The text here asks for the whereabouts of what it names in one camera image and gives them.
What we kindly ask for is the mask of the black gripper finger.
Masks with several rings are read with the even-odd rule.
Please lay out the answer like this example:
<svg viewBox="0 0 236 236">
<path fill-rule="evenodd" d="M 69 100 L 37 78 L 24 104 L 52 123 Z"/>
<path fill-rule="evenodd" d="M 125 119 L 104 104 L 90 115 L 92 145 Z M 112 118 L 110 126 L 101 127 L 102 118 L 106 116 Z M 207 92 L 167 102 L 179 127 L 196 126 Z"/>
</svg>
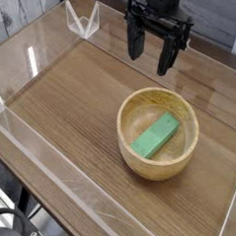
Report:
<svg viewBox="0 0 236 236">
<path fill-rule="evenodd" d="M 145 30 L 141 21 L 129 14 L 127 20 L 127 46 L 128 55 L 132 60 L 136 60 L 144 50 Z"/>
<path fill-rule="evenodd" d="M 166 36 L 164 38 L 163 50 L 159 57 L 157 74 L 163 76 L 169 68 L 173 67 L 176 56 L 178 55 L 178 43 L 176 37 Z"/>
</svg>

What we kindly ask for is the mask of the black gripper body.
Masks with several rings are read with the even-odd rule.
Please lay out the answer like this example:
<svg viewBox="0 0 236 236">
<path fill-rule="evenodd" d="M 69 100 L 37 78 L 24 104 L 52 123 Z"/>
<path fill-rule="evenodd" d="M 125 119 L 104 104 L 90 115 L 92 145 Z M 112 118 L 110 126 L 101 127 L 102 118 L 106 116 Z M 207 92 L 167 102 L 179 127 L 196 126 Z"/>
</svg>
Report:
<svg viewBox="0 0 236 236">
<path fill-rule="evenodd" d="M 181 0 L 127 0 L 125 18 L 159 38 L 172 37 L 176 49 L 186 49 L 195 20 L 180 8 Z"/>
</svg>

